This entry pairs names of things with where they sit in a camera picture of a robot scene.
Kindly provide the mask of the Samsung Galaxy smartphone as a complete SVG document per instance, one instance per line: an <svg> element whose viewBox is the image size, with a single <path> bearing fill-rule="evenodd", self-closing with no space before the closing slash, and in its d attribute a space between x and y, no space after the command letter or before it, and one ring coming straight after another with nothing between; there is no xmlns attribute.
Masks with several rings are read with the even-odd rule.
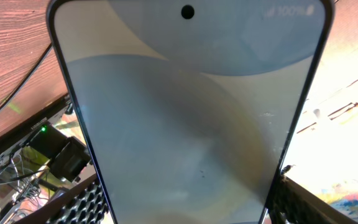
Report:
<svg viewBox="0 0 358 224"><path fill-rule="evenodd" d="M51 1L114 222L262 222L333 15L325 0Z"/></svg>

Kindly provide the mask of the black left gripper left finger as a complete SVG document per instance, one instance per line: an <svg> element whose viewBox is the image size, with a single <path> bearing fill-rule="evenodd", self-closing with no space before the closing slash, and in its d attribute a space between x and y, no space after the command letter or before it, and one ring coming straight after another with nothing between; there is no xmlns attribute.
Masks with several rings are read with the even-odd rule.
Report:
<svg viewBox="0 0 358 224"><path fill-rule="evenodd" d="M101 223L108 211L102 185L94 174L16 224Z"/></svg>

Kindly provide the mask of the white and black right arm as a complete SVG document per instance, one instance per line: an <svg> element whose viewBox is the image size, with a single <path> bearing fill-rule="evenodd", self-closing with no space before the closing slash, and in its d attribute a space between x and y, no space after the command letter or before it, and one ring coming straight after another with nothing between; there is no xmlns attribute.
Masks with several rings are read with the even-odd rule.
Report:
<svg viewBox="0 0 358 224"><path fill-rule="evenodd" d="M87 147L76 137L68 137L45 123L34 130L29 146L50 159L48 167L60 180L73 182L91 161Z"/></svg>

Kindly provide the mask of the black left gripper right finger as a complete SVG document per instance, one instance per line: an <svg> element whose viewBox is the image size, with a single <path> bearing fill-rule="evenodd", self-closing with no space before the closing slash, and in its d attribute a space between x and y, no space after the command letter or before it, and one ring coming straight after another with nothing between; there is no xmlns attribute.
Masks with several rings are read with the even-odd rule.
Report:
<svg viewBox="0 0 358 224"><path fill-rule="evenodd" d="M290 166L276 171L265 207L272 224L356 224L286 176Z"/></svg>

